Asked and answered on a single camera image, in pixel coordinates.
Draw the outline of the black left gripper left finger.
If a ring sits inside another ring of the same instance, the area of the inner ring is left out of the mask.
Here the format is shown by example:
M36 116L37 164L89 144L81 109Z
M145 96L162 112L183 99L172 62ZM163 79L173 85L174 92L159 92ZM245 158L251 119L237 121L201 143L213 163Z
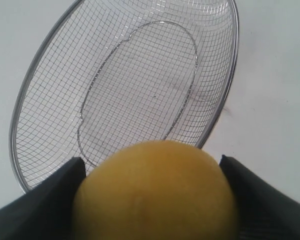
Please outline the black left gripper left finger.
M72 206L86 177L73 157L38 186L0 209L0 240L71 240Z

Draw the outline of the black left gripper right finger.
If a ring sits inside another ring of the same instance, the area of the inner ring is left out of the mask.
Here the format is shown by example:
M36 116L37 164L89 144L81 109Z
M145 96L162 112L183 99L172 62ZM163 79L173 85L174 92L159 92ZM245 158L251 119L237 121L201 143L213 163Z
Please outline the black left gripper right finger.
M233 157L219 166L237 200L240 240L300 240L300 203L283 194Z

